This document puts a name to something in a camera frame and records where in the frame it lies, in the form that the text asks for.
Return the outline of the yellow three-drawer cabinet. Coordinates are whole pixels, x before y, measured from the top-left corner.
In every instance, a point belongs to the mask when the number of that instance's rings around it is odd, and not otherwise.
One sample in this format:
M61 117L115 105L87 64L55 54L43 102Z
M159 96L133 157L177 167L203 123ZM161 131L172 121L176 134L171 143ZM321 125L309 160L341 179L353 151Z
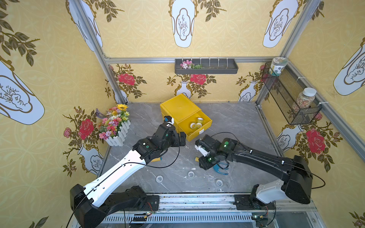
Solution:
M192 141L211 127L213 121L196 104L185 95L178 95L160 104L162 116L174 118L177 132L186 133L186 140ZM201 128L191 129L190 124L196 123L197 118L203 118Z

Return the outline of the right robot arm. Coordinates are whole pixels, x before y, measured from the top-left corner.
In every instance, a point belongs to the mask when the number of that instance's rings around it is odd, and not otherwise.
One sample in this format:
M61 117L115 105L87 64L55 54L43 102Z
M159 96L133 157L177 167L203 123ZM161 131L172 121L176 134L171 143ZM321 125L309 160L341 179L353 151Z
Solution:
M208 170L222 161L238 162L265 171L277 180L267 184L257 184L252 188L249 202L251 205L265 206L273 201L290 199L297 203L309 204L313 174L304 159L274 156L241 142L225 138L222 142L205 135L195 142L196 150L202 156L199 166Z

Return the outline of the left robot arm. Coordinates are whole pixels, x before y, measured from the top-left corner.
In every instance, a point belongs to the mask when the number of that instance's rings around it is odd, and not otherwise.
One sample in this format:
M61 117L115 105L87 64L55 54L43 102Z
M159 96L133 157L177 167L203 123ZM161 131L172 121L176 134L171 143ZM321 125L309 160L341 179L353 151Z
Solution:
M140 186L120 193L114 191L135 172L162 157L170 147L185 145L186 133L178 133L169 121L163 122L152 136L138 140L127 155L106 173L85 186L77 184L72 187L70 207L79 225L95 228L114 212L141 209L147 203L147 195Z

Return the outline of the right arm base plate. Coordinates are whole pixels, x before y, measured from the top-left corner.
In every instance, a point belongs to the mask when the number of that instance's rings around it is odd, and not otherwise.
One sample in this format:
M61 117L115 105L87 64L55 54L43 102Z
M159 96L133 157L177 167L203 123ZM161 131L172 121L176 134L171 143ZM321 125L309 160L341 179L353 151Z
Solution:
M274 210L276 206L274 202L265 204L256 197L251 197L248 194L236 194L234 195L233 204L237 210Z

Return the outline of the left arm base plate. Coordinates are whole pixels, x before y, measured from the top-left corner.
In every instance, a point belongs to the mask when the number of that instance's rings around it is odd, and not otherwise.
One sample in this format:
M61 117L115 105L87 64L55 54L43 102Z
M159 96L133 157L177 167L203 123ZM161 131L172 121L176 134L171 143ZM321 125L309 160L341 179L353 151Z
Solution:
M121 211L152 211L156 212L159 210L160 196L158 195L147 195L145 198L140 200L134 207L127 207Z

